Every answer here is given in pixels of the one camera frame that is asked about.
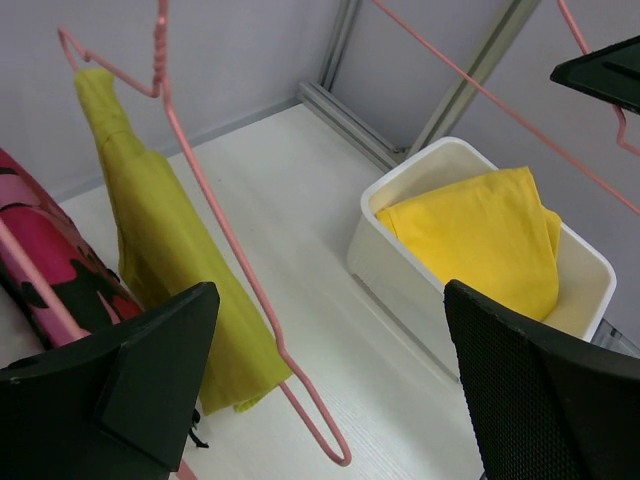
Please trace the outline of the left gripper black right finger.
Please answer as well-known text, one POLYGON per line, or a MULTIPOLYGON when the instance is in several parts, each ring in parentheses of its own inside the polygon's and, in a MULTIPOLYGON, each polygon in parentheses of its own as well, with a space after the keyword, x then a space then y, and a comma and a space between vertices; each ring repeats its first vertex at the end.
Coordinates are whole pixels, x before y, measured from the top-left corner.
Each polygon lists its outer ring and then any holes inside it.
POLYGON ((457 280, 444 307, 484 478, 638 478, 638 359, 457 280))

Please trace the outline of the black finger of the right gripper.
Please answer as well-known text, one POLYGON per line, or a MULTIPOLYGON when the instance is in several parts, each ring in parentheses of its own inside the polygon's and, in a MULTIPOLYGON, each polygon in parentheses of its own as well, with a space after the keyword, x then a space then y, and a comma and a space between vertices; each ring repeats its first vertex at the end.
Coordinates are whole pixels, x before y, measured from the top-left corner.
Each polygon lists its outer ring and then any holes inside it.
POLYGON ((550 80, 638 113, 639 67, 639 37, 636 36, 557 65, 550 80))

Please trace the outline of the lime green trousers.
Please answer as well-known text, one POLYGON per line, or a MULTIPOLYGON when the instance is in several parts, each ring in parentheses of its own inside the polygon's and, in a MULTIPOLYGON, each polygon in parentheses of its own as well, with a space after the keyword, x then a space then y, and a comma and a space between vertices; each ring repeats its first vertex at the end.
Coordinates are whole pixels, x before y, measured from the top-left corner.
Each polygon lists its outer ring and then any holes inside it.
POLYGON ((74 77, 117 226, 120 276, 146 309, 197 283, 216 285, 220 303, 199 398, 206 415, 227 407, 244 412, 291 370, 168 160, 138 139, 113 82, 102 68, 74 77))

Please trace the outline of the yellow trousers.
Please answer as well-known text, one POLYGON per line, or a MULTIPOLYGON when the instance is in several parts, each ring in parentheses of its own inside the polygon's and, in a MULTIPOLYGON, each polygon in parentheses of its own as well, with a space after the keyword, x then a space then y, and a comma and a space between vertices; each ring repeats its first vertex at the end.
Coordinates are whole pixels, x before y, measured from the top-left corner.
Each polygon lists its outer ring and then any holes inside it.
POLYGON ((459 280, 537 321, 557 304, 562 220, 526 167, 423 193, 376 218, 443 284, 459 280))

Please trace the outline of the pink hanger of lime trousers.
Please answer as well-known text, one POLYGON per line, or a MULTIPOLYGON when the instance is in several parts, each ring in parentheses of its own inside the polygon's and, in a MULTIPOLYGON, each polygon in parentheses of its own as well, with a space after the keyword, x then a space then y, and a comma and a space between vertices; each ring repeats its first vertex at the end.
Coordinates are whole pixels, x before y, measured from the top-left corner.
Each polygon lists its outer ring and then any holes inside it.
POLYGON ((84 62, 94 61, 114 76, 122 80, 127 85, 139 93, 149 98, 160 98, 163 101, 163 107, 167 116, 168 122, 176 136, 176 139, 181 147, 183 154, 199 184, 199 187, 214 214, 229 246, 232 249, 236 260, 238 261, 245 277, 250 283, 251 288, 257 296, 257 299, 262 307, 262 310, 266 314, 266 317, 270 323, 271 330, 275 339, 278 353, 284 363, 291 369, 295 377, 302 383, 309 397, 313 401, 317 411, 321 415, 327 428, 331 432, 335 441, 339 445, 340 453, 334 452, 325 440, 321 432, 318 430, 311 417, 307 414, 304 407, 300 404, 295 394, 290 388, 282 383, 280 385, 281 391, 288 399, 290 405, 297 412, 300 419, 303 421, 309 432, 314 437, 315 441, 327 457, 335 464, 341 467, 347 467, 352 462, 352 453, 350 447, 341 433, 338 425, 333 419, 331 413, 327 409, 320 394, 313 385, 311 379, 306 375, 302 368, 296 363, 287 351, 284 334, 277 318, 275 311, 269 299, 263 290, 258 278, 256 277, 249 260, 247 259, 242 247, 236 238, 236 235, 229 224, 223 208, 218 203, 218 200, 208 183, 208 180, 202 171, 202 168, 197 160, 197 157, 187 139, 187 136, 182 128, 182 125, 177 117, 171 91, 171 81, 167 72, 168 63, 168 20, 169 20, 169 2, 167 0, 160 0, 158 2, 158 13, 155 22, 153 38, 154 38, 154 53, 153 53, 153 80, 150 86, 146 86, 138 80, 134 79, 121 69, 117 68, 106 59, 102 58, 96 52, 84 48, 77 38, 67 31, 65 28, 60 27, 57 29, 59 41, 63 52, 67 58, 67 61, 74 71, 79 70, 78 63, 75 60, 75 56, 71 53, 72 50, 78 52, 78 56, 84 62))

